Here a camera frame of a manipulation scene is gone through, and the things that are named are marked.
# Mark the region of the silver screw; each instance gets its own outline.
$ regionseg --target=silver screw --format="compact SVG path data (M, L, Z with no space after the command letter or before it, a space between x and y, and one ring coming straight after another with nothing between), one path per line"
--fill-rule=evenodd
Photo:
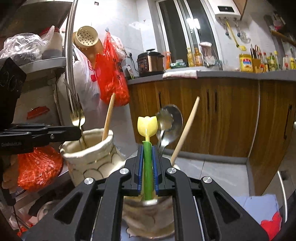
M122 175L127 174L129 172L129 169L127 168L121 168L119 171Z
M175 174L177 172L177 169L176 168L173 168L173 167L170 167L170 168L167 169L167 172L169 174Z
M211 183L213 181L212 178L210 177L203 177L202 180L205 182L205 183Z
M86 179L84 179L84 183L86 185L92 184L94 182L94 179L91 177L87 177Z

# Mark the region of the black display screen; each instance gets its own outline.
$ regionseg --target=black display screen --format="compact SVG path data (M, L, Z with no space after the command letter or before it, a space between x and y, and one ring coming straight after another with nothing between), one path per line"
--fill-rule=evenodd
M220 12L234 12L232 7L218 6Z

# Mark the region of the water heater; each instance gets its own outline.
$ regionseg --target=water heater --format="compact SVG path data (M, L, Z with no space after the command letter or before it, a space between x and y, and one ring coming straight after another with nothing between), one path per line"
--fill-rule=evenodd
M241 18L241 14L237 9L233 0L208 0L211 5L216 19L218 18L228 18L239 20Z

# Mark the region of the wooden handle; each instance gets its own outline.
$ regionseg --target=wooden handle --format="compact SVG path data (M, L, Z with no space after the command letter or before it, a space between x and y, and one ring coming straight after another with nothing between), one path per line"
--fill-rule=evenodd
M287 36L277 32L277 31L273 31L273 30L271 30L270 32L273 36L275 36L277 38L281 38L283 41L288 42L289 44L292 44L294 47L296 47L296 42L293 41L292 39L288 38Z
M107 138L108 133L109 133L109 125L110 125L111 116L112 116L112 112L113 112L114 101L115 101L115 93L112 94L111 99L110 99L102 141L104 141Z
M196 101L194 103L194 106L193 106L193 108L191 110L188 121L186 122L184 130L182 132L182 135L181 135L181 137L180 137L180 139L178 141L178 144L177 144L177 146L176 146L176 148L175 148L175 150L174 150L174 152L172 154L172 157L170 158L170 162L171 162L172 166L175 164L175 160L176 160L176 158L177 158L177 156L178 156L178 154L179 154L179 152L180 152L180 150L181 150L181 148L183 146L183 143L184 143L184 141L185 141L185 139L186 139L186 137L187 137L187 135L189 133L189 130L190 130L191 125L193 123L193 120L194 120L194 117L195 117L199 102L200 102L200 98L197 97Z

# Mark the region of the gray countertop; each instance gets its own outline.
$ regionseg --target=gray countertop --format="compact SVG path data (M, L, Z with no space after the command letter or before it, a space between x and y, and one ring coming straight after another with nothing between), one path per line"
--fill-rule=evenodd
M222 71L222 70L200 70L197 71L198 78L242 78L254 80L283 80L283 81L296 81L296 70L273 71L262 74L235 72L235 71ZM151 81L163 80L162 74L140 77L133 80L128 80L128 85L140 84Z

